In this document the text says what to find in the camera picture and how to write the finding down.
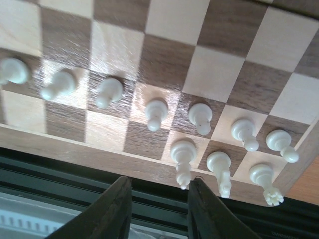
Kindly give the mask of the white chess pawn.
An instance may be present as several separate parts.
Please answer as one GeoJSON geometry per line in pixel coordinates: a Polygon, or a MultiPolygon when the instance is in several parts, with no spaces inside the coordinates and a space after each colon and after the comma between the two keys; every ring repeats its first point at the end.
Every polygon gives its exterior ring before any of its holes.
{"type": "Polygon", "coordinates": [[[31,71],[26,63],[13,58],[6,57],[0,61],[0,84],[5,85],[9,82],[24,84],[31,77],[31,71]]]}
{"type": "Polygon", "coordinates": [[[203,103],[193,105],[188,112],[190,122],[196,127],[200,135],[207,135],[211,131],[212,109],[203,103]]]}
{"type": "Polygon", "coordinates": [[[98,96],[95,100],[97,107],[107,108],[110,103],[117,102],[124,91],[123,84],[115,78],[106,78],[98,87],[98,96]]]}
{"type": "Polygon", "coordinates": [[[77,86],[76,78],[69,72],[60,71],[53,74],[51,83],[41,89],[40,94],[44,100],[53,100],[59,95],[71,94],[77,86]]]}
{"type": "Polygon", "coordinates": [[[159,130],[161,123],[166,119],[167,114],[168,107],[163,101],[151,100],[148,102],[145,107],[148,129],[152,132],[159,130]]]}

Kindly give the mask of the white chess piece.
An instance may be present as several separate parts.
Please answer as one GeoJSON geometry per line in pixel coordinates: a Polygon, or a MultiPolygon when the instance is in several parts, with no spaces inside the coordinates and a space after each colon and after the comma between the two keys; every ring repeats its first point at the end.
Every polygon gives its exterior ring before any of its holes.
{"type": "Polygon", "coordinates": [[[190,138],[175,141],[170,148],[170,157],[176,163],[176,182],[186,190],[191,182],[191,163],[197,158],[194,141],[190,138]]]}
{"type": "Polygon", "coordinates": [[[250,180],[263,188],[263,196],[269,206],[278,206],[284,202],[280,190],[273,186],[274,171],[266,164],[256,164],[249,170],[250,180]]]}
{"type": "Polygon", "coordinates": [[[241,141],[247,151],[257,151],[259,143],[254,136],[255,125],[248,119],[239,119],[231,126],[231,135],[237,140],[241,141]]]}
{"type": "Polygon", "coordinates": [[[208,156],[206,165],[215,174],[220,196],[229,198],[231,191],[230,157],[224,152],[216,151],[208,156]]]}
{"type": "Polygon", "coordinates": [[[300,156],[298,152],[291,146],[292,138],[288,132],[277,129],[270,132],[266,137],[266,145],[273,151],[279,151],[280,155],[288,163],[296,163],[300,156]]]}

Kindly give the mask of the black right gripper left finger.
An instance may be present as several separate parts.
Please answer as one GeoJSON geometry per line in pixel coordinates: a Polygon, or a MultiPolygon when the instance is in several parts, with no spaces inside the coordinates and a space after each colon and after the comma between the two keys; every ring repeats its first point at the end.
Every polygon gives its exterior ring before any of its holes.
{"type": "Polygon", "coordinates": [[[96,202],[47,238],[127,239],[131,218],[131,179],[121,176],[96,202]]]}

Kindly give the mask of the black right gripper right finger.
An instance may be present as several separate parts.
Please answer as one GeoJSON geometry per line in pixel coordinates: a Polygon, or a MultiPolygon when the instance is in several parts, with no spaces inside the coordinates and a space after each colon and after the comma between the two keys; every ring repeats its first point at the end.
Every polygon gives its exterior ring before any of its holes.
{"type": "Polygon", "coordinates": [[[200,178],[191,181],[188,191],[189,239],[258,239],[200,178]]]}

